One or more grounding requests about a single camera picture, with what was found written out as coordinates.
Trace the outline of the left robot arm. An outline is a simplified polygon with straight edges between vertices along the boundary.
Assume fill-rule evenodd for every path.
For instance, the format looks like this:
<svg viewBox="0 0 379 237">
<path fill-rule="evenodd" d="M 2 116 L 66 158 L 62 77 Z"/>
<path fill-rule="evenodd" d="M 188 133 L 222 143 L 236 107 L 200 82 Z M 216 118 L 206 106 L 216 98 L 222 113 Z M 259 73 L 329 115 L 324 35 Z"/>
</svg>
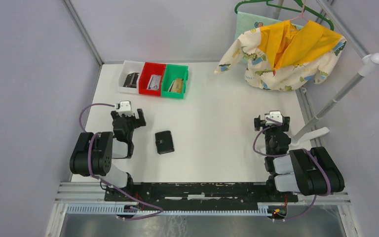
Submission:
<svg viewBox="0 0 379 237">
<path fill-rule="evenodd" d="M 123 201 L 130 201 L 136 189 L 131 174 L 113 165 L 114 159 L 130 159 L 134 153 L 134 130 L 146 126 L 142 109 L 126 115 L 112 111 L 113 130 L 98 133 L 82 132 L 70 158 L 70 171 L 83 177 L 92 177 L 116 189 Z"/>
</svg>

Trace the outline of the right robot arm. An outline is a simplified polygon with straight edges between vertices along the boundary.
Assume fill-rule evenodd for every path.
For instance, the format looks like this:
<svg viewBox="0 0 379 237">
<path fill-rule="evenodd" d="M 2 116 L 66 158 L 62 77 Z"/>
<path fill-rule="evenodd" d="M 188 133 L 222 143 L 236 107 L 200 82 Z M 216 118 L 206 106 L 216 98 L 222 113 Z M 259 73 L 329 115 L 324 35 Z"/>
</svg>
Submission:
<svg viewBox="0 0 379 237">
<path fill-rule="evenodd" d="M 265 158 L 265 169 L 271 174 L 271 185 L 265 195 L 279 201 L 285 192 L 304 196 L 328 196 L 345 188 L 343 175 L 324 147 L 307 149 L 290 148 L 288 136 L 290 118 L 273 111 L 265 119 L 254 119 L 254 128 L 264 135 L 265 151 L 253 144 L 253 151 Z"/>
</svg>

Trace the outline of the black leather card holder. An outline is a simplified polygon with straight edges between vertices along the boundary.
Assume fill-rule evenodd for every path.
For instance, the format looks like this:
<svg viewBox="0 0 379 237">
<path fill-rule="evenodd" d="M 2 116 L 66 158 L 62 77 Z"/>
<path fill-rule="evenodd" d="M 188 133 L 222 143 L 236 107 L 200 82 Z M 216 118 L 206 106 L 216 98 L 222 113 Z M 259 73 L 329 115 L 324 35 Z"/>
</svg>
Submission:
<svg viewBox="0 0 379 237">
<path fill-rule="evenodd" d="M 170 130 L 157 132 L 155 134 L 155 145 L 157 153 L 162 155 L 175 151 L 172 133 Z"/>
</svg>

